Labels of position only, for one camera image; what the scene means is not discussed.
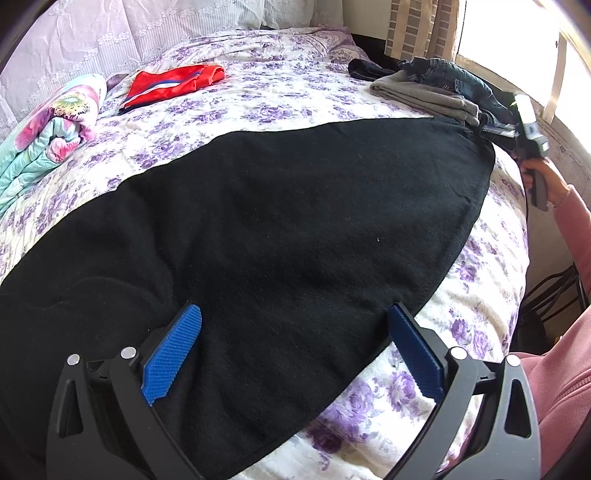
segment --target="folded gray pants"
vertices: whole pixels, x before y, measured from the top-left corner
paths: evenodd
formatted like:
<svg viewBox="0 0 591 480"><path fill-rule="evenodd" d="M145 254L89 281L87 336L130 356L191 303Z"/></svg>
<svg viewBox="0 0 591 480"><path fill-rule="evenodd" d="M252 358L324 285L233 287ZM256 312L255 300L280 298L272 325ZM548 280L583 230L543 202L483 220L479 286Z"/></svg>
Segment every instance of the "folded gray pants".
<svg viewBox="0 0 591 480"><path fill-rule="evenodd" d="M375 95L424 110L445 115L477 127L478 105L456 92L408 81L404 70L374 81L369 89Z"/></svg>

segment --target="folded quilt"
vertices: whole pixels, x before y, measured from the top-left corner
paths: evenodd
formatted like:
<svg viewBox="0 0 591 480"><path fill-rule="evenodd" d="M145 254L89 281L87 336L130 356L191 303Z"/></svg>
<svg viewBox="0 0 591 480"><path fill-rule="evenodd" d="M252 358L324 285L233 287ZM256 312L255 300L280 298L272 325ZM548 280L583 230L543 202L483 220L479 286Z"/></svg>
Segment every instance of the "folded quilt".
<svg viewBox="0 0 591 480"><path fill-rule="evenodd" d="M95 137L106 82L98 74L66 83L0 145L0 216L81 143Z"/></svg>

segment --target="denim jeans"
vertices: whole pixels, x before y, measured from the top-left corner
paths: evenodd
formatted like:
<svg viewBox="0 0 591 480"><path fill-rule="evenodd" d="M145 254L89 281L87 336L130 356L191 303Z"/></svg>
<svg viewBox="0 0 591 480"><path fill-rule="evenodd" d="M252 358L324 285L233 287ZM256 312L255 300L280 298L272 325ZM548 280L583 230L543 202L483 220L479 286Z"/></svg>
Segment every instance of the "denim jeans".
<svg viewBox="0 0 591 480"><path fill-rule="evenodd" d="M483 111L481 122L494 125L514 125L511 111L501 105L491 88L469 71L442 59L414 58L399 64L412 82L424 83L433 87L452 90L475 103Z"/></svg>

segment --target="metal screw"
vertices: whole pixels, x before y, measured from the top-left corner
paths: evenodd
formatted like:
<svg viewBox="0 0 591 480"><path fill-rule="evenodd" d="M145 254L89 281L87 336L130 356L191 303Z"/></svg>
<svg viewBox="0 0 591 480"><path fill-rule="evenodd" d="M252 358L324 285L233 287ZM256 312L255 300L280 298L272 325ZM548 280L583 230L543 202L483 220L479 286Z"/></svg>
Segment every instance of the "metal screw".
<svg viewBox="0 0 591 480"><path fill-rule="evenodd" d="M77 353L71 354L67 360L68 365L72 365L72 366L77 365L79 361L80 361L80 355L78 355Z"/></svg>
<svg viewBox="0 0 591 480"><path fill-rule="evenodd" d="M460 346L455 346L454 348L452 348L450 350L450 353L451 353L452 357L455 358L456 360L465 360L466 358L468 358L468 352L466 352Z"/></svg>
<svg viewBox="0 0 591 480"><path fill-rule="evenodd" d="M129 360L130 358L135 357L137 350L132 346L126 346L123 350L121 350L121 357Z"/></svg>
<svg viewBox="0 0 591 480"><path fill-rule="evenodd" d="M512 367L521 365L521 359L517 355L507 355L507 363Z"/></svg>

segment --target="pillow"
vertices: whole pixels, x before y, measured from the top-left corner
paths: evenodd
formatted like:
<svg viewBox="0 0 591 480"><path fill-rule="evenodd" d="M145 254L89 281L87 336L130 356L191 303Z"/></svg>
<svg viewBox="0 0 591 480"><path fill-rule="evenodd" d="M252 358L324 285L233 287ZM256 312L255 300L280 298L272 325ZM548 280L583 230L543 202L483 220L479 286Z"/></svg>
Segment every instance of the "pillow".
<svg viewBox="0 0 591 480"><path fill-rule="evenodd" d="M315 6L316 0L265 0L263 25L277 30L309 27Z"/></svg>
<svg viewBox="0 0 591 480"><path fill-rule="evenodd" d="M10 132L18 125L12 109L4 98L6 89L0 84L0 141L10 135Z"/></svg>
<svg viewBox="0 0 591 480"><path fill-rule="evenodd" d="M17 121L85 73L132 70L140 57L121 0L59 0L37 19L2 73Z"/></svg>
<svg viewBox="0 0 591 480"><path fill-rule="evenodd" d="M331 27L344 26L343 0L316 0L311 27L330 25Z"/></svg>
<svg viewBox="0 0 591 480"><path fill-rule="evenodd" d="M263 25L271 28L343 26L343 0L264 0Z"/></svg>
<svg viewBox="0 0 591 480"><path fill-rule="evenodd" d="M259 28L264 6L264 0L122 1L143 61L190 37Z"/></svg>
<svg viewBox="0 0 591 480"><path fill-rule="evenodd" d="M12 118L18 123L72 78L133 72L189 37L259 28L264 1L58 0L0 74L0 140Z"/></svg>

